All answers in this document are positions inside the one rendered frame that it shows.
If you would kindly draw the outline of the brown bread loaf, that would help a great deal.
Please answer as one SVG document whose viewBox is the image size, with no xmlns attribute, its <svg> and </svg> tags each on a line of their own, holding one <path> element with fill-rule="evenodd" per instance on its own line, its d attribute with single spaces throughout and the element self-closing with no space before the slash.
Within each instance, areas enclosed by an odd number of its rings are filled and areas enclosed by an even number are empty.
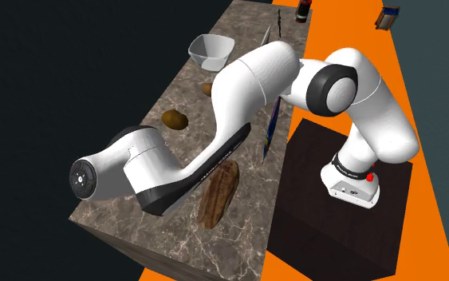
<svg viewBox="0 0 449 281">
<path fill-rule="evenodd" d="M 234 160 L 223 161 L 211 174 L 199 205 L 197 224 L 212 229 L 224 216 L 239 185 L 239 167 Z"/>
</svg>

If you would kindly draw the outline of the dark robot stand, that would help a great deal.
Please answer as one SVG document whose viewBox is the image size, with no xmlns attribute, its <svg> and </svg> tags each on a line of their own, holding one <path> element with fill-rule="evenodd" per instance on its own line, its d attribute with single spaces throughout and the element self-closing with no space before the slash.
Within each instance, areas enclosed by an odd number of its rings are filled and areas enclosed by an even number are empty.
<svg viewBox="0 0 449 281">
<path fill-rule="evenodd" d="M 374 208 L 344 202 L 329 195 L 320 173 L 345 140 L 304 119 L 286 146 L 267 249 L 312 281 L 396 273 L 412 163 L 376 163 Z"/>
</svg>

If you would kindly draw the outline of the red and black bottle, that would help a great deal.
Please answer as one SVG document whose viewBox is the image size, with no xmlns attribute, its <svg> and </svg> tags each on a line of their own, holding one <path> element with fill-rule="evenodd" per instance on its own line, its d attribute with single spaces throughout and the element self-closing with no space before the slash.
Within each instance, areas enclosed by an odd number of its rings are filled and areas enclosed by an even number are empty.
<svg viewBox="0 0 449 281">
<path fill-rule="evenodd" d="M 299 0 L 296 9 L 296 19 L 295 21 L 298 23 L 306 23 L 307 18 L 309 16 L 310 7 L 312 4 L 312 0 Z"/>
</svg>

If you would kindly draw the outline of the white bowl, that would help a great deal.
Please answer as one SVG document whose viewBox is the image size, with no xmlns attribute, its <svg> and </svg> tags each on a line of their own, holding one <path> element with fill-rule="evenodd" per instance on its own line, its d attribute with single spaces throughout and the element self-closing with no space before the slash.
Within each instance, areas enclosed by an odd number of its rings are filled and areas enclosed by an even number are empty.
<svg viewBox="0 0 449 281">
<path fill-rule="evenodd" d="M 202 69 L 219 72 L 226 64 L 235 40 L 218 34 L 200 34 L 188 47 L 191 59 Z"/>
</svg>

